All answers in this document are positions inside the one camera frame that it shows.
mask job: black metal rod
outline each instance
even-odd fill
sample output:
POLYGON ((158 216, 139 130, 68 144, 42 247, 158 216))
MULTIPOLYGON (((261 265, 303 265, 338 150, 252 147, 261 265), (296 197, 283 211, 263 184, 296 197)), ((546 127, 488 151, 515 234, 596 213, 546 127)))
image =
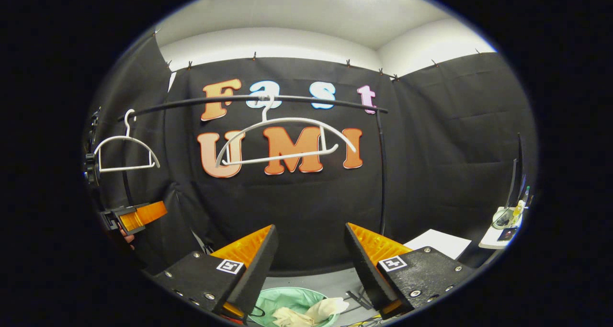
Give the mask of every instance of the black metal rod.
POLYGON ((387 179, 387 157, 385 152, 385 140, 383 139, 383 126, 381 125, 379 111, 377 111, 375 115, 377 118, 377 128, 379 128, 379 146, 381 146, 381 222, 379 223, 381 227, 379 233, 385 236, 385 181, 387 179))
MULTIPOLYGON (((206 104, 206 103, 215 103, 215 102, 230 102, 230 101, 267 101, 268 98, 260 97, 260 96, 249 96, 249 95, 235 95, 235 96, 225 96, 225 97, 203 97, 203 98, 192 98, 190 100, 182 100, 176 102, 169 102, 158 104, 157 106, 149 107, 142 109, 140 111, 135 111, 131 113, 131 117, 136 117, 139 115, 144 115, 147 113, 153 113, 157 111, 162 111, 164 109, 178 108, 178 107, 186 107, 186 106, 195 106, 197 104, 206 104)), ((345 101, 337 101, 337 100, 321 100, 319 98, 311 98, 311 97, 300 97, 300 96, 275 96, 274 100, 276 101, 287 101, 287 102, 306 102, 306 103, 321 103, 321 104, 333 104, 335 106, 343 106, 357 109, 368 109, 370 111, 381 111, 382 113, 389 113, 388 109, 379 108, 379 107, 371 107, 366 106, 360 103, 354 102, 345 102, 345 101)), ((117 119, 118 122, 122 122, 124 115, 117 119)))
POLYGON ((366 309, 366 310, 372 309, 372 307, 370 305, 367 305, 366 302, 362 301, 358 296, 355 296, 355 294, 353 294, 353 292, 351 292, 351 290, 346 292, 346 294, 349 295, 349 297, 353 298, 356 302, 358 302, 359 305, 364 307, 364 309, 366 309))

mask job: orange letter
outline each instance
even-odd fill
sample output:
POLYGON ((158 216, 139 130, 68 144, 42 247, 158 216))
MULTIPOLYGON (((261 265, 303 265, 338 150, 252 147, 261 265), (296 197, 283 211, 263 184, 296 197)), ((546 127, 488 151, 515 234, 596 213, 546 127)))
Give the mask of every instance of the orange letter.
MULTIPOLYGON (((226 132, 226 141, 234 137, 239 131, 226 132)), ((243 133, 228 146, 227 151, 230 152, 230 161, 241 161, 240 141, 245 137, 243 133)), ((241 165, 219 165, 215 167, 217 161, 217 148, 216 144, 219 140, 217 133, 202 133, 198 135, 198 142, 200 143, 200 155, 202 159, 202 168, 204 171, 212 177, 220 177, 227 179, 228 177, 238 174, 241 165)))
POLYGON ((343 162, 343 167, 346 169, 361 167, 362 159, 360 158, 360 137, 362 136, 362 131, 357 128, 345 128, 343 130, 343 135, 347 137, 353 146, 355 146, 355 152, 351 151, 348 145, 346 146, 347 157, 345 162, 343 162))
MULTIPOLYGON (((264 130, 264 136, 269 140, 269 156, 292 155, 294 153, 305 153, 319 151, 319 127, 306 127, 300 133, 298 141, 294 145, 289 139, 289 134, 283 127, 269 127, 264 130)), ((296 170, 300 157, 283 159, 290 172, 296 170)), ((298 168, 301 172, 318 172, 324 166, 319 162, 318 155, 302 157, 302 164, 298 168)), ((281 160, 269 161, 269 165, 264 169, 268 175, 282 174, 285 169, 281 165, 281 160)))
MULTIPOLYGON (((234 96, 234 92, 231 89, 238 90, 240 87, 240 80, 232 79, 221 83, 209 84, 202 91, 204 91, 206 97, 234 96)), ((226 113, 226 109, 221 107, 221 102, 206 103, 204 105, 204 113, 202 113, 200 119, 202 121, 213 120, 214 118, 223 117, 226 113)))

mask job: white tissue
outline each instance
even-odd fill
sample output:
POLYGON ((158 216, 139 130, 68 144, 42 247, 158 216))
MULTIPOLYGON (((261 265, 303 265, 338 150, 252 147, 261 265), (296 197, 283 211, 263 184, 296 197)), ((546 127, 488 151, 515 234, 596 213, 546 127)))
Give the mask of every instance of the white tissue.
POLYGON ((313 318, 313 321, 315 321, 315 324, 317 324, 326 320, 331 315, 344 312, 347 307, 349 307, 349 303, 343 301, 343 298, 341 297, 326 298, 310 307, 309 310, 306 311, 305 315, 313 318))
POLYGON ((273 323, 278 327, 312 327, 315 325, 313 318, 285 307, 277 309, 272 316, 276 317, 273 323))

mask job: blue letter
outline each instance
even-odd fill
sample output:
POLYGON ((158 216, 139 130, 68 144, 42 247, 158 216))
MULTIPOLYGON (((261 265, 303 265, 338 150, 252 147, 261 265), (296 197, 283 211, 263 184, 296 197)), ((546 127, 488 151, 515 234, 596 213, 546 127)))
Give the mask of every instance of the blue letter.
MULTIPOLYGON (((311 92, 313 97, 319 98, 321 100, 331 100, 334 101, 334 93, 337 91, 334 88, 334 85, 331 83, 324 82, 315 82, 311 84, 311 87, 308 89, 311 92)), ((315 109, 330 109, 334 105, 333 104, 322 104, 322 103, 311 103, 311 106, 315 109)))
MULTIPOLYGON (((272 80, 263 80, 261 82, 257 82, 253 84, 250 88, 252 93, 249 96, 268 96, 269 94, 273 94, 274 96, 279 96, 279 91, 281 91, 279 85, 272 80)), ((282 101, 275 101, 272 103, 271 108, 276 108, 281 105, 282 101)), ((265 106, 264 101, 247 101, 247 106, 249 108, 261 108, 265 106)))

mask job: letter s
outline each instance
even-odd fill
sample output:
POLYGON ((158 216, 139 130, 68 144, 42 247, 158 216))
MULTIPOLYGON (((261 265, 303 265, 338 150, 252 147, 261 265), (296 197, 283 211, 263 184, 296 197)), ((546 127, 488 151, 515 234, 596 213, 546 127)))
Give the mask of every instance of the letter s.
MULTIPOLYGON (((311 84, 308 91, 313 97, 319 98, 320 100, 336 100, 334 93, 337 89, 335 89, 334 85, 331 83, 315 82, 311 84)), ((330 109, 333 107, 333 104, 311 103, 311 106, 315 109, 330 109)))

